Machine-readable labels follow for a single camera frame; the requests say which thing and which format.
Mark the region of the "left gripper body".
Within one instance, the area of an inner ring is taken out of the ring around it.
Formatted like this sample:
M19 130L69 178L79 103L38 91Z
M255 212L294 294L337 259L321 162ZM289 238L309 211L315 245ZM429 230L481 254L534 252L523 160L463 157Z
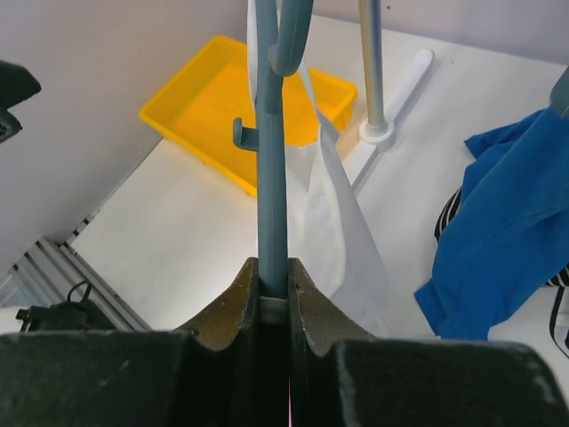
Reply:
M20 121L9 109L41 91L36 78L23 66L1 61L1 142L5 142L21 129Z

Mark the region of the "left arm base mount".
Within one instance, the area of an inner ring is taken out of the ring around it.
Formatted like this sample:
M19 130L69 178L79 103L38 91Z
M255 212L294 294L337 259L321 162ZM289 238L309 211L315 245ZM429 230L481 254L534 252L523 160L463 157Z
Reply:
M81 286L86 286L84 296L79 301L73 301L71 295ZM84 280L72 286L65 302L50 307L32 306L18 310L16 319L22 321L20 331L116 330L116 326L89 299L91 291L92 284Z

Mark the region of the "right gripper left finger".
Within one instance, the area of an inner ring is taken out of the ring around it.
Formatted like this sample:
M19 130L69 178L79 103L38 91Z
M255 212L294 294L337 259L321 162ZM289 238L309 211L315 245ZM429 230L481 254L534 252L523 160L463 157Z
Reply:
M172 331L4 334L2 425L256 425L257 264Z

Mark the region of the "white tank top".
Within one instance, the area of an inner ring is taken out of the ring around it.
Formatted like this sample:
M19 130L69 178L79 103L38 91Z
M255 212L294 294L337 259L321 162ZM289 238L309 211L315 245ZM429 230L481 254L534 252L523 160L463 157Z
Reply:
M289 253L349 318L385 338L387 273L336 150L339 132L317 106L306 65L299 73L317 129L308 145L284 148Z

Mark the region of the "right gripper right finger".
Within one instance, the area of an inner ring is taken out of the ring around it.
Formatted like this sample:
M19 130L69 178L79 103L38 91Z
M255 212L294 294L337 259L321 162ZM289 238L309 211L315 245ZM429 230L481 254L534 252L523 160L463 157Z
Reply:
M295 426L565 426L568 406L532 349L513 342L377 338L289 261Z

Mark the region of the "grey-blue hanger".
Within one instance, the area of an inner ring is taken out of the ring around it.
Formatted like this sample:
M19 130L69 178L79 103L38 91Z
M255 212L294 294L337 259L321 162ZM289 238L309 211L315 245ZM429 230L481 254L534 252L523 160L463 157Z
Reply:
M261 294L288 295L283 82L301 64L311 1L250 1L247 54L255 127L233 124L233 142L257 153L258 264Z

